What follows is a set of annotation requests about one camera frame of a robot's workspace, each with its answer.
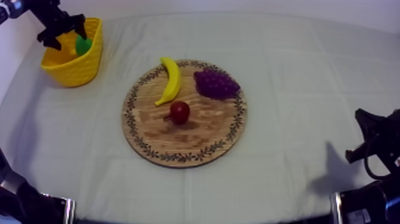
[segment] yellow banana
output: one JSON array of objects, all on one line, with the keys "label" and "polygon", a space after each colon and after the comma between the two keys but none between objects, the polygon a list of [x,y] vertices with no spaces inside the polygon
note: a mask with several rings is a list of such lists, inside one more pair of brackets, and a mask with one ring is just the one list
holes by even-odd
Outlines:
[{"label": "yellow banana", "polygon": [[170,102],[175,99],[176,95],[178,95],[180,89],[180,70],[178,65],[175,63],[172,58],[162,57],[160,58],[162,64],[167,68],[168,71],[168,84],[165,87],[164,92],[162,93],[162,97],[159,101],[155,102],[155,105],[159,106],[166,102]]}]

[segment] purple grapes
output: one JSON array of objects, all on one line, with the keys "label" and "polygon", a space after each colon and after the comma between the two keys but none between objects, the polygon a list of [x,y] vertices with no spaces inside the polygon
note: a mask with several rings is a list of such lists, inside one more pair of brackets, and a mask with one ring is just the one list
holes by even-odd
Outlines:
[{"label": "purple grapes", "polygon": [[231,77],[219,71],[196,71],[194,78],[199,94],[212,99],[233,98],[240,90],[240,86]]}]

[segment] white table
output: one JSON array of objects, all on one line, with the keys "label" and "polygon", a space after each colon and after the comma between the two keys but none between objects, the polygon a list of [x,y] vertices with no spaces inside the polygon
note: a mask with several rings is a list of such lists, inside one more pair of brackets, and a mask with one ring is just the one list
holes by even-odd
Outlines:
[{"label": "white table", "polygon": [[[43,52],[32,46],[1,105],[0,146],[38,190],[77,200],[80,218],[271,223],[327,213],[329,194],[371,181],[344,159],[363,141],[354,111],[400,107],[400,40],[327,21],[225,13],[106,21],[96,79],[71,89],[40,69]],[[218,160],[166,169],[125,140],[124,97],[161,56],[214,63],[241,84],[248,122]]]}]

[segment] green object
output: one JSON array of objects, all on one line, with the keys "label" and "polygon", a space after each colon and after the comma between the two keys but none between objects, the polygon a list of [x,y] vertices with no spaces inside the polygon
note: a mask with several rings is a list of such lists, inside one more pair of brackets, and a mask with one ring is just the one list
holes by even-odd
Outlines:
[{"label": "green object", "polygon": [[79,56],[84,55],[92,46],[92,40],[89,38],[83,39],[80,35],[76,37],[75,50]]}]

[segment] round wooden tray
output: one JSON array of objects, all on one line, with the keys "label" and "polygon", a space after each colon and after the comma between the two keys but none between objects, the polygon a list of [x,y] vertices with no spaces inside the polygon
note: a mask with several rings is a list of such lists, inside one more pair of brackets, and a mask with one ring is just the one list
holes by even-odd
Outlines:
[{"label": "round wooden tray", "polygon": [[173,168],[200,166],[226,153],[239,139],[246,123],[247,103],[242,91],[224,101],[199,95],[195,71],[208,68],[226,72],[203,61],[176,62],[182,85],[175,101],[189,104],[189,121],[176,126],[163,120],[172,102],[155,106],[168,82],[165,67],[159,65],[129,90],[122,108],[123,132],[132,148],[152,163]]}]

